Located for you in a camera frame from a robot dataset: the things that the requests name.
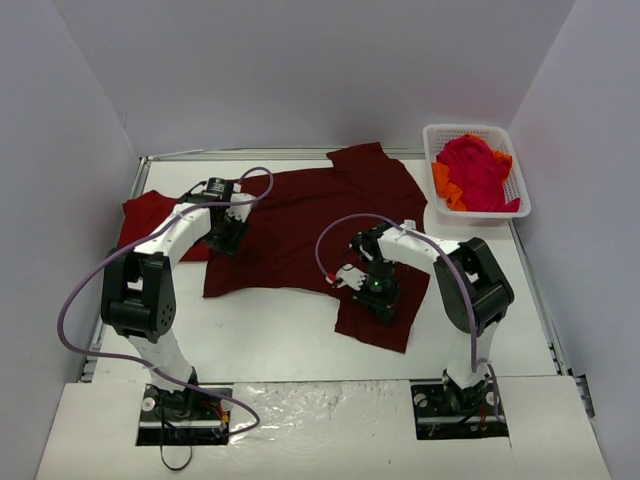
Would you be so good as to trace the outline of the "dark maroon t shirt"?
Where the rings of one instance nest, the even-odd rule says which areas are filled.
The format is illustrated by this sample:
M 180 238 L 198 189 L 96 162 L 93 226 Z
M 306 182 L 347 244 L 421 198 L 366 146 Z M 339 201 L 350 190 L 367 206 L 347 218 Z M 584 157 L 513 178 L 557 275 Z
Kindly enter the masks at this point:
M 379 224 L 424 224 L 427 199 L 405 166 L 369 143 L 328 153 L 329 168 L 256 176 L 243 183 L 258 195 L 273 188 L 249 216 L 249 228 L 234 257 L 213 253 L 203 295 L 216 298 L 247 288 L 295 288 L 339 300 L 336 332 L 366 344 L 403 353 L 430 277 L 402 267 L 400 298 L 391 326 L 356 302 L 348 288 L 334 289 L 323 268 L 334 272 L 347 259 L 350 240 Z

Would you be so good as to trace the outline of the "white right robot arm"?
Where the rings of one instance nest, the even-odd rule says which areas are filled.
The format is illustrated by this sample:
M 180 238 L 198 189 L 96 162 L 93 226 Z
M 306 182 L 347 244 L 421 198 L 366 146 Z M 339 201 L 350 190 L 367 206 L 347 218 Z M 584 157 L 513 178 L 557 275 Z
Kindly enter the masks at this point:
M 448 320 L 455 330 L 451 357 L 442 374 L 446 406 L 465 413 L 482 396 L 491 377 L 490 353 L 496 331 L 515 294 L 488 244 L 437 239 L 406 224 L 381 223 L 358 233 L 349 249 L 365 268 L 346 264 L 338 283 L 389 325 L 399 308 L 398 265 L 433 274 Z

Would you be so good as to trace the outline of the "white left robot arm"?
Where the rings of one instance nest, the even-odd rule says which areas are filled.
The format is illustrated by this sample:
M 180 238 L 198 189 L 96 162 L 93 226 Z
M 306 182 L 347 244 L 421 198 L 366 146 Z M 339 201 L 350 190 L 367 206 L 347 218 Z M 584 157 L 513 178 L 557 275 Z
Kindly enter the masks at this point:
M 195 415 L 201 393 L 172 325 L 177 317 L 173 269 L 196 244 L 233 256 L 248 229 L 256 197 L 238 183 L 211 178 L 180 197 L 166 218 L 133 250 L 104 268 L 101 318 L 126 338 L 150 371 L 151 385 L 167 393 L 179 418 Z

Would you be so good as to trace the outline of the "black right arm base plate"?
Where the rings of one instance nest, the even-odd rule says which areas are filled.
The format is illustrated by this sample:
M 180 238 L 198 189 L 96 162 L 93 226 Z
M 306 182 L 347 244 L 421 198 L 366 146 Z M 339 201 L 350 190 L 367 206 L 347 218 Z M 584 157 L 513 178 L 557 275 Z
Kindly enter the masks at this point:
M 410 383 L 415 435 L 418 441 L 508 438 L 501 399 L 487 380 L 469 406 L 455 407 L 453 398 L 436 380 Z

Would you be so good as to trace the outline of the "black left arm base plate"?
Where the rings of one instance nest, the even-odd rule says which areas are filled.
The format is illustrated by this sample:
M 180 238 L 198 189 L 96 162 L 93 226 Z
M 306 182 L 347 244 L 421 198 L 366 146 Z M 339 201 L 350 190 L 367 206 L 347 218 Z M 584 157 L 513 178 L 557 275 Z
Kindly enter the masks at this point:
M 145 386 L 137 446 L 220 446 L 229 442 L 230 403 L 193 390 Z

